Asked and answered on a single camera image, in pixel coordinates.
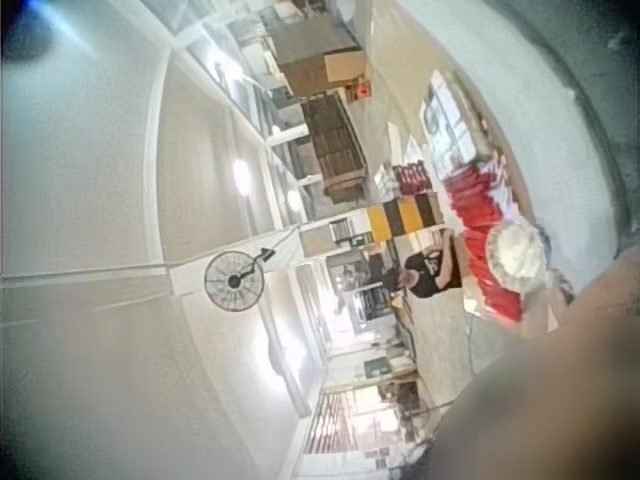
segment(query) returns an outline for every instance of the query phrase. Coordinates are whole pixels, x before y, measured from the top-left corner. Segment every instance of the ceiling light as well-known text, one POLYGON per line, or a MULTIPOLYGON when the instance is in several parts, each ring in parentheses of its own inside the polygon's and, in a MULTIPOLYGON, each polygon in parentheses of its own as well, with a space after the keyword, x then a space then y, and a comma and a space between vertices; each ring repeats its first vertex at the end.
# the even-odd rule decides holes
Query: ceiling light
POLYGON ((298 190, 289 190, 289 193, 287 193, 287 202, 289 202, 289 206, 294 212, 302 210, 302 197, 298 190))
POLYGON ((236 188, 243 197, 251 193, 251 171, 249 165, 244 160, 236 160, 233 163, 233 178, 236 181, 236 188))

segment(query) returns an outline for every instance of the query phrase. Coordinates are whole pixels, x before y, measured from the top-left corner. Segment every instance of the man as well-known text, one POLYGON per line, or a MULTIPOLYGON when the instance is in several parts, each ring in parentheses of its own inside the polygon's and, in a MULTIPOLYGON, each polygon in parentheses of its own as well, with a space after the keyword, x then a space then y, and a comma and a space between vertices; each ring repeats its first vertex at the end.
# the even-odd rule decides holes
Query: man
POLYGON ((450 288, 460 288, 460 268, 451 230, 444 231, 442 241, 407 258, 401 271, 387 270, 384 285, 391 292, 406 288, 418 298, 429 298, 450 288))

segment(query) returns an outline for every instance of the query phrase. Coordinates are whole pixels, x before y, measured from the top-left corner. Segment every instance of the tiled floor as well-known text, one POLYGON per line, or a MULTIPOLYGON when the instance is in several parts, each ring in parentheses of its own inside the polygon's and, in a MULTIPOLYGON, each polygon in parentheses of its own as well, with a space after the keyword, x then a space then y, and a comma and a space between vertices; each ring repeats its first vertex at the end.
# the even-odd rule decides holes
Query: tiled floor
MULTIPOLYGON (((445 50, 431 36, 431 31, 428 33, 424 28, 424 25, 429 25, 429 22, 424 21, 426 15, 431 13, 434 16, 442 16, 446 9, 437 0, 428 2, 431 9, 418 3, 409 0, 359 0, 356 2, 355 15, 348 22, 353 34, 366 50, 369 60, 367 76, 371 81, 373 95, 371 98, 350 104, 348 111, 367 156, 370 171, 375 173, 380 165, 392 156, 388 122, 397 127, 402 145, 406 145, 410 135, 419 144, 425 143, 420 108, 427 93, 429 79, 436 69, 445 76, 455 76, 507 154, 510 161, 510 178, 519 198, 521 211, 531 221, 542 223, 545 229, 551 232, 556 248, 553 261, 559 264, 554 266, 559 266, 565 271, 578 289, 582 288, 610 262, 613 250, 611 236, 600 235, 598 238, 592 238, 581 232, 592 229, 596 224, 605 231, 612 225, 614 213, 610 205, 610 192, 604 187, 600 188, 602 182, 597 180, 600 167, 596 154, 589 150, 592 147, 584 147, 586 150, 583 150, 583 146, 587 145, 589 140, 586 132, 580 130, 583 127, 580 126, 579 116, 576 112, 568 112, 564 105, 550 105, 550 108, 558 109, 563 115, 574 115, 573 122, 578 126, 575 127, 574 137, 541 137, 540 131, 543 128, 537 119, 542 117, 537 116, 538 113, 533 107, 530 110, 526 108, 527 105, 535 104, 534 97, 540 92, 530 92, 531 95, 527 96, 524 94, 526 90, 522 90, 522 98, 516 98, 509 97, 514 92, 505 89, 503 101, 500 104, 494 102, 494 108, 508 106, 510 115, 519 114, 525 123, 534 122, 528 123, 527 129, 518 132, 520 137, 514 138, 517 140, 516 143, 524 141, 535 145, 539 150, 535 155, 528 156, 522 155, 520 150, 520 156, 516 158, 506 136, 509 132, 513 135, 514 130, 498 123, 497 116, 476 87, 476 77, 467 76, 472 70, 460 66, 460 56, 456 57, 458 62, 454 62, 449 55, 449 44, 444 45, 447 47, 445 50), (507 98, 511 99, 510 104, 504 103, 507 98), (584 135, 586 140, 580 140, 580 135, 584 135), (553 142, 558 146, 555 150, 552 148, 553 142), (540 155, 540 152, 547 148, 554 153, 553 157, 540 155), (576 170, 573 162, 580 156, 586 160, 582 162, 581 168, 576 170), (553 164, 547 161, 550 158, 553 158, 553 164), (584 182, 585 185, 595 182, 591 197, 583 198, 582 190, 576 187, 578 182, 584 182), (571 190, 572 186, 576 187, 575 192, 571 190), (565 192, 563 202, 556 198, 561 190, 565 192), (562 219, 558 216, 559 204, 563 204, 567 211, 571 212, 573 224, 571 221, 567 222, 566 215, 562 219), (587 243, 592 246, 594 253, 590 257, 589 265, 580 260, 581 251, 587 243)), ((462 8, 460 2, 454 3, 462 8)), ((490 12, 482 10, 482 13, 489 18, 490 12)), ((464 23, 471 21, 468 17, 469 15, 459 18, 464 23)), ((503 65, 500 65, 500 59, 496 54, 492 57, 487 38, 478 36, 478 42, 480 43, 476 47, 482 49, 483 55, 489 60, 486 68, 492 71, 495 77, 495 90, 495 85, 498 85, 500 80, 497 72, 502 71, 500 69, 503 65)), ((517 67, 518 72, 527 66, 536 68, 536 61, 539 60, 534 54, 530 58, 522 58, 517 67)), ((518 78, 519 74, 514 70, 512 75, 507 69, 502 75, 514 84, 520 82, 514 91, 526 87, 518 78)), ((548 88, 552 98, 553 94, 558 93, 551 90, 552 85, 550 82, 545 87, 540 87, 540 91, 548 88)), ((401 238, 397 243, 401 257, 415 251, 416 242, 401 238)), ((474 374, 513 348, 519 341, 519 337, 513 332, 465 314, 461 291, 447 292, 427 300, 410 297, 409 303, 415 320, 413 331, 418 350, 418 366, 428 390, 430 403, 439 404, 455 398, 474 374)), ((531 334, 541 325, 538 325, 539 323, 523 322, 520 333, 531 334)))
MULTIPOLYGON (((450 72, 454 66, 395 1, 358 1, 350 26, 369 55, 367 76, 373 96, 351 104, 349 114, 369 168, 375 172, 391 156, 387 122, 398 128, 403 145, 409 135, 419 144, 425 142, 420 108, 429 78, 436 69, 450 72)), ((504 149, 509 151, 506 142, 504 149)), ((523 196, 525 212, 532 216, 526 191, 523 196)), ((408 236, 397 239, 403 261, 415 252, 417 243, 408 236)), ((408 297, 414 319, 410 328, 424 381, 422 395, 431 405, 454 399, 474 374, 518 341, 500 326, 466 314, 462 300, 462 290, 430 299, 408 297)))

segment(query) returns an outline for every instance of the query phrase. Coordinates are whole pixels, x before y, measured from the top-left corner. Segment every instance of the person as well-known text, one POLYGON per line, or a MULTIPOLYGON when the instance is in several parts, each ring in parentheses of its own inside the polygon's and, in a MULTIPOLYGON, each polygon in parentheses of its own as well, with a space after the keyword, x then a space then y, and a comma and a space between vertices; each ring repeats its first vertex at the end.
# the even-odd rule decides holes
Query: person
POLYGON ((462 391, 401 480, 640 478, 640 246, 462 391))
POLYGON ((406 288, 418 298, 460 288, 460 268, 452 238, 453 232, 446 229, 441 241, 411 255, 402 270, 387 270, 383 278, 385 287, 391 292, 406 288))

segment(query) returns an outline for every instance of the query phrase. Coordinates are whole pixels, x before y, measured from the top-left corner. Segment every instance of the floor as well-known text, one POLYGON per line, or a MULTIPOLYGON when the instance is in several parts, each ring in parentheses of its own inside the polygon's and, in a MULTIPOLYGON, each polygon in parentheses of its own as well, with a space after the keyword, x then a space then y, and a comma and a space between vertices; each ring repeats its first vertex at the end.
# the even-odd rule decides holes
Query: floor
POLYGON ((390 155, 387 119, 403 141, 412 134, 424 142, 428 80, 435 68, 450 70, 511 154, 526 207, 551 236, 554 265, 581 290, 621 242, 616 190, 580 108, 544 57, 482 2, 355 3, 349 24, 368 53, 373 96, 350 110, 372 171, 390 155))
MULTIPOLYGON (((505 52, 505 58, 509 56, 513 61, 519 55, 520 64, 508 64, 497 57, 498 47, 493 44, 497 39, 477 28, 484 19, 486 24, 494 25, 496 32, 510 29, 509 34, 513 35, 515 30, 499 24, 499 19, 492 17, 495 12, 487 6, 478 5, 474 7, 477 11, 472 12, 465 10, 464 2, 353 3, 343 13, 348 11, 345 20, 367 51, 367 77, 373 95, 351 104, 348 111, 370 171, 375 173, 392 155, 387 122, 397 127, 402 145, 406 145, 409 135, 419 144, 425 142, 419 112, 429 78, 435 69, 455 72, 508 152, 510 174, 520 194, 523 213, 551 233, 554 265, 566 272, 578 290, 609 265, 620 240, 615 234, 615 195, 602 181, 606 173, 579 110, 565 101, 566 91, 558 89, 557 77, 548 66, 541 66, 543 60, 535 51, 527 50, 524 43, 513 42, 509 47, 512 51, 505 52), (473 18, 474 13, 480 21, 473 18), (462 28, 466 29, 466 37, 461 34, 462 28), (463 44, 479 55, 469 59, 461 50, 463 44), (480 60, 484 62, 484 78, 478 80, 480 60), (537 90, 525 78, 527 69, 536 68, 540 68, 537 90), (541 98, 545 88, 547 98, 541 98), (496 97, 500 89, 501 96, 496 97), (554 95, 562 99, 554 100, 554 95), (514 108, 517 101, 520 108, 514 108), (545 114, 536 112, 540 102, 547 102, 545 106, 556 114, 563 112, 566 122, 578 126, 559 138, 551 124, 535 125, 534 118, 545 118, 545 114), (516 122, 519 130, 513 128, 516 122), (588 160, 577 164, 578 157, 588 160), (555 160, 553 165, 547 161, 551 158, 555 160), (589 198, 578 186, 581 182, 593 187, 589 198), (558 197, 560 192, 564 192, 562 199, 558 197), (565 208, 558 209, 559 204, 565 208), (567 211, 573 212, 569 220, 567 211), (600 233, 594 236, 596 225, 600 233), (592 248, 593 252, 588 262, 584 260, 585 248, 592 248)), ((399 239, 397 244, 401 257, 415 251, 415 242, 399 239)), ((419 370, 432 404, 455 398, 474 375, 520 341, 518 335, 501 326, 465 314, 461 291, 427 300, 410 296, 409 302, 415 320, 419 370)))

